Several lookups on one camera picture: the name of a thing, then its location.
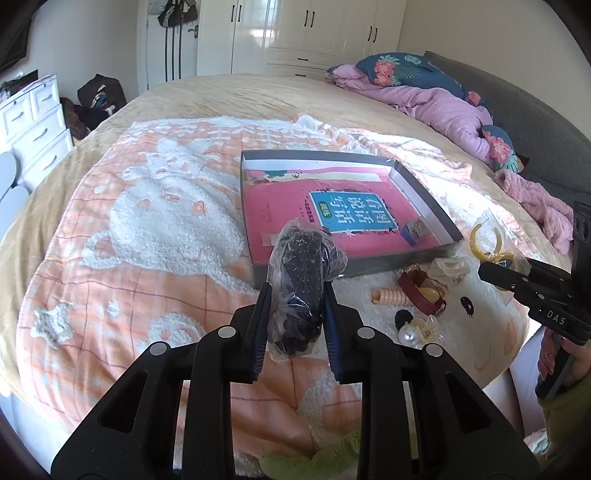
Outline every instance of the orange spiral hair tie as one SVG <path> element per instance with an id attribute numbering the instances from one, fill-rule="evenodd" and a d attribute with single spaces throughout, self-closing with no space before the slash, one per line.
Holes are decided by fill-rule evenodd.
<path id="1" fill-rule="evenodd" d="M 375 305 L 394 305 L 395 307 L 410 307 L 413 303 L 401 288 L 378 288 L 371 295 Z"/>

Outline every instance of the white wardrobe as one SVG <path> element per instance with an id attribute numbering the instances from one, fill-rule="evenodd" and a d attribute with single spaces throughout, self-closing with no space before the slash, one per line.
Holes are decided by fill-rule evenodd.
<path id="1" fill-rule="evenodd" d="M 396 51 L 407 0 L 202 0 L 197 74 L 324 78 Z"/>

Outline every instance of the human hand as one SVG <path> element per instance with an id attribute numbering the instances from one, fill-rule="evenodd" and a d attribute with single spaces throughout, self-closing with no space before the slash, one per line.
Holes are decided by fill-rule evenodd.
<path id="1" fill-rule="evenodd" d="M 591 371 L 591 342 L 588 342 L 585 346 L 579 346 L 561 337 L 560 344 L 556 345 L 554 332 L 549 328 L 545 328 L 540 349 L 540 359 L 538 360 L 538 370 L 542 380 L 546 380 L 548 375 L 554 374 L 554 364 L 559 346 L 574 356 L 573 367 L 563 382 L 563 385 L 567 388 L 574 387 Z"/>

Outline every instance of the door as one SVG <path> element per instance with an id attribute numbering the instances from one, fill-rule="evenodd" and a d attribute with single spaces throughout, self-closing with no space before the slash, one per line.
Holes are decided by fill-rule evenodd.
<path id="1" fill-rule="evenodd" d="M 407 0 L 379 0 L 370 55 L 398 50 L 406 2 Z"/>
<path id="2" fill-rule="evenodd" d="M 269 46 L 301 50 L 312 19 L 310 0 L 271 0 Z"/>
<path id="3" fill-rule="evenodd" d="M 303 50 L 327 55 L 342 51 L 340 33 L 345 6 L 344 0 L 312 0 Z"/>
<path id="4" fill-rule="evenodd" d="M 168 29 L 168 39 L 166 39 L 166 29 L 160 25 L 158 17 L 148 15 L 147 34 L 145 36 L 147 55 L 145 89 L 160 85 L 166 82 L 167 79 L 170 82 L 184 77 L 194 77 L 197 74 L 198 40 L 194 34 L 196 25 L 197 21 L 193 21 L 178 27 L 170 27 Z"/>
<path id="5" fill-rule="evenodd" d="M 345 49 L 337 63 L 357 63 L 373 51 L 377 0 L 347 0 L 342 37 Z"/>
<path id="6" fill-rule="evenodd" d="M 232 73 L 262 73 L 268 0 L 239 0 Z"/>
<path id="7" fill-rule="evenodd" d="M 202 0 L 199 17 L 197 75 L 232 73 L 238 0 Z"/>

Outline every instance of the drawer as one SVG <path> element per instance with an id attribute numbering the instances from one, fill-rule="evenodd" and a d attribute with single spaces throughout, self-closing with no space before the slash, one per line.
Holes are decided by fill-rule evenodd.
<path id="1" fill-rule="evenodd" d="M 24 168 L 51 140 L 66 129 L 61 105 L 39 120 L 23 136 L 12 143 L 12 153 Z"/>
<path id="2" fill-rule="evenodd" d="M 336 64 L 336 58 L 333 55 L 324 55 L 310 51 L 269 48 L 267 52 L 267 63 L 328 70 Z"/>
<path id="3" fill-rule="evenodd" d="M 45 113 L 60 103 L 57 80 L 50 79 L 29 92 L 33 119 L 39 120 Z"/>
<path id="4" fill-rule="evenodd" d="M 278 75 L 281 77 L 300 77 L 315 80 L 324 80 L 324 73 L 324 70 L 320 69 L 291 67 L 289 65 L 267 65 L 268 75 Z"/>
<path id="5" fill-rule="evenodd" d="M 72 136 L 69 130 L 65 130 L 33 159 L 19 176 L 17 184 L 25 186 L 29 192 L 32 192 L 72 148 Z"/>
<path id="6" fill-rule="evenodd" d="M 25 131 L 33 124 L 31 99 L 28 95 L 21 95 L 0 110 L 1 136 L 7 142 Z"/>

